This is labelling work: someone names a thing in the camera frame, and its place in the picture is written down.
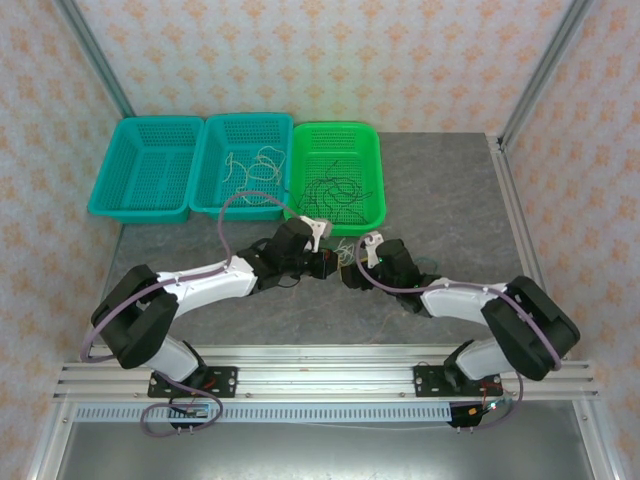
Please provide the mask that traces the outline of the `green plastic basket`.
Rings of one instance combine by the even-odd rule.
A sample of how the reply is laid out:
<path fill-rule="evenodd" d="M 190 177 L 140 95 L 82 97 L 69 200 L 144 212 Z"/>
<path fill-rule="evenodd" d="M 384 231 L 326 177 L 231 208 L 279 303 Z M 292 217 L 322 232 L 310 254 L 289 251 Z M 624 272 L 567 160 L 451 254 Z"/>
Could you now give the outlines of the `green plastic basket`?
<path fill-rule="evenodd" d="M 380 139 L 359 122 L 312 122 L 293 130 L 289 207 L 327 219 L 332 234 L 358 237 L 377 229 L 387 208 Z"/>

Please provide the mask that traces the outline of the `teal plastic basket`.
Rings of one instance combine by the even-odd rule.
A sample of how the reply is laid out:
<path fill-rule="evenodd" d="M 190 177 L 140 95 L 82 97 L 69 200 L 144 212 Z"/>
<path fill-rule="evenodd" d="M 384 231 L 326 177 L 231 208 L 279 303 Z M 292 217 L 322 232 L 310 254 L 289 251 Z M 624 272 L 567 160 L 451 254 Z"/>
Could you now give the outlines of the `teal plastic basket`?
<path fill-rule="evenodd" d="M 140 116 L 116 126 L 88 211 L 122 224 L 176 224 L 189 217 L 188 196 L 204 121 Z"/>
<path fill-rule="evenodd" d="M 286 113 L 235 113 L 209 117 L 196 150 L 189 207 L 217 218 L 272 221 L 283 209 L 262 197 L 289 201 L 293 119 Z"/>

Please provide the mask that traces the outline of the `small circuit board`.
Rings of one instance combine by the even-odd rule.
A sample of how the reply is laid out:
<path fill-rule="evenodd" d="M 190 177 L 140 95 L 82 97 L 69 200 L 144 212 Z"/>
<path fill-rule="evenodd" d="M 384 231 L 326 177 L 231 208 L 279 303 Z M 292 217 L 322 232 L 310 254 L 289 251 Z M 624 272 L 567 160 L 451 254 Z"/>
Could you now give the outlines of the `small circuit board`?
<path fill-rule="evenodd" d="M 481 404 L 481 405 L 472 406 L 467 410 L 467 413 L 471 417 L 482 418 L 484 415 L 496 410 L 498 407 L 501 407 L 503 405 L 508 405 L 510 403 L 511 403 L 510 399 L 493 400 L 493 401 L 490 401 L 487 404 Z"/>
<path fill-rule="evenodd" d="M 200 403 L 170 403 L 169 408 L 172 411 L 171 416 L 173 418 L 195 418 L 195 419 L 208 419 L 209 418 L 209 405 Z"/>

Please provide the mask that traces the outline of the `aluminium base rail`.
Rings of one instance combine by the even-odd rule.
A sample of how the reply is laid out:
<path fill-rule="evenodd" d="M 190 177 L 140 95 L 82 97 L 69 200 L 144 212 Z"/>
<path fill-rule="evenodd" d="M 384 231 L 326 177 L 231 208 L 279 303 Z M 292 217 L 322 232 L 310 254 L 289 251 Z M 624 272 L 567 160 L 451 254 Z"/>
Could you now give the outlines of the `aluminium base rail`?
<path fill-rule="evenodd" d="M 210 346 L 200 354 L 212 366 L 239 370 L 239 401 L 410 401 L 413 368 L 435 365 L 450 345 Z M 68 401 L 138 401 L 151 373 L 122 369 L 115 361 L 67 363 L 54 395 Z"/>

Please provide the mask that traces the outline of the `aluminium side rail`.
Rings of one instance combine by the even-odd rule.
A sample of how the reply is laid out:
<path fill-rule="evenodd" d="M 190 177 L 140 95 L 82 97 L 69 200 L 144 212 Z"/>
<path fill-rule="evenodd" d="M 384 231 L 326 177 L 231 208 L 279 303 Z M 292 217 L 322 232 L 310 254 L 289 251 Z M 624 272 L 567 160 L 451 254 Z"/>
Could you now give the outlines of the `aluminium side rail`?
<path fill-rule="evenodd" d="M 506 154 L 486 138 L 523 273 L 482 308 L 491 333 L 513 368 L 534 380 L 558 371 L 579 331 L 547 293 Z"/>

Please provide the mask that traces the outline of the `aluminium frame post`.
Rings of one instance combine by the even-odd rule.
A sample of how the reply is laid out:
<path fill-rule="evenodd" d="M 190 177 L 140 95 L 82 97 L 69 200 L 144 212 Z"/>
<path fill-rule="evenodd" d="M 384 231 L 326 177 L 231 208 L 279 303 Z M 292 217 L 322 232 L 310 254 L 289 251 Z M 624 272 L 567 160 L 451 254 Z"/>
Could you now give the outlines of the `aluminium frame post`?
<path fill-rule="evenodd" d="M 112 69 L 106 54 L 82 13 L 77 0 L 53 0 L 53 2 L 58 7 L 67 25 L 76 37 L 80 48 L 120 115 L 123 118 L 135 117 L 136 112 L 121 82 Z"/>
<path fill-rule="evenodd" d="M 505 152 L 514 143 L 536 102 L 550 81 L 566 49 L 581 27 L 594 0 L 571 0 L 544 53 L 533 71 L 523 93 L 511 113 L 503 133 L 497 138 L 500 150 Z"/>

